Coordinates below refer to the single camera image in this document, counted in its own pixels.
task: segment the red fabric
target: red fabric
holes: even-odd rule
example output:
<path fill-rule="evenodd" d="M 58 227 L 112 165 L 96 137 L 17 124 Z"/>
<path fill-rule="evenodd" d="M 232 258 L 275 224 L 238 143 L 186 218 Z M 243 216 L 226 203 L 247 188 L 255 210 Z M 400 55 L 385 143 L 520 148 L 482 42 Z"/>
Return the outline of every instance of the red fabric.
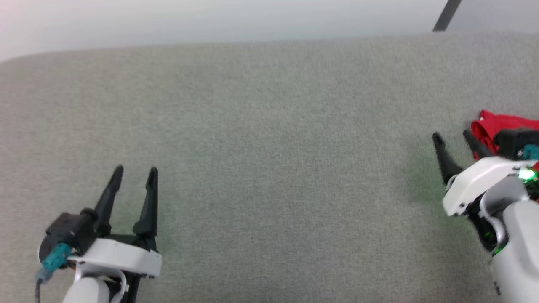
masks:
<path fill-rule="evenodd" d="M 497 154 L 498 146 L 494 144 L 494 136 L 500 130 L 521 127 L 539 129 L 538 120 L 530 120 L 519 116 L 495 115 L 489 111 L 482 110 L 479 117 L 482 119 L 472 122 L 472 133 L 495 154 Z"/>

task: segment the white wall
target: white wall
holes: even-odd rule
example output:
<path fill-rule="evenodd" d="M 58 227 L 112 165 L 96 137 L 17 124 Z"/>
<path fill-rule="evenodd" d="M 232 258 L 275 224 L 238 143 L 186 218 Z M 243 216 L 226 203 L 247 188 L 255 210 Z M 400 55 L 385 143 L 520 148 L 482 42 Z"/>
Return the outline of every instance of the white wall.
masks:
<path fill-rule="evenodd" d="M 445 0 L 0 0 L 0 61 L 190 42 L 425 33 Z"/>
<path fill-rule="evenodd" d="M 447 30 L 539 32 L 539 1 L 462 0 Z"/>

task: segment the teal connector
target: teal connector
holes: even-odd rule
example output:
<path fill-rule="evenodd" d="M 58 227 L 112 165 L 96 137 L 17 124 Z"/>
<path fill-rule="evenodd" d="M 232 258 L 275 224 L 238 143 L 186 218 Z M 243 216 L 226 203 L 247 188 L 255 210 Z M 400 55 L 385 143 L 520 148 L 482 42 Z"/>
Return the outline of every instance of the teal connector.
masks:
<path fill-rule="evenodd" d="M 36 273 L 36 281 L 49 281 L 55 270 L 66 264 L 70 256 L 71 248 L 65 243 L 58 244 L 41 264 L 41 269 Z"/>
<path fill-rule="evenodd" d="M 527 144 L 522 149 L 523 160 L 539 160 L 539 146 L 534 144 Z"/>

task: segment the gray carpet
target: gray carpet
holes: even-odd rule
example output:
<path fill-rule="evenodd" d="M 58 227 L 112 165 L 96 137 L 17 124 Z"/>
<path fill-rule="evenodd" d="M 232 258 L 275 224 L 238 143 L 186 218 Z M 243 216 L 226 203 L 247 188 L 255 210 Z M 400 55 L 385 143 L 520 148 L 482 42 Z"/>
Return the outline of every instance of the gray carpet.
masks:
<path fill-rule="evenodd" d="M 539 36 L 425 35 L 55 53 L 0 65 L 1 302 L 125 166 L 130 232 L 160 171 L 159 279 L 138 302 L 496 302 L 446 217 L 431 133 L 463 165 L 479 110 L 539 119 Z M 61 302 L 62 271 L 42 302 Z"/>

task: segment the gray cable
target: gray cable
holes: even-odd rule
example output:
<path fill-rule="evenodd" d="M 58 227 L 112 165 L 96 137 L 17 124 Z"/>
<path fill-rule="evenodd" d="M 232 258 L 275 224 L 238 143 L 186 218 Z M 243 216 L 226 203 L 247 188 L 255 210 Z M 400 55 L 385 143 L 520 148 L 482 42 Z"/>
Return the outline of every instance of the gray cable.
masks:
<path fill-rule="evenodd" d="M 36 303 L 41 303 L 41 283 L 43 283 L 43 280 L 37 279 L 37 281 L 36 281 Z"/>

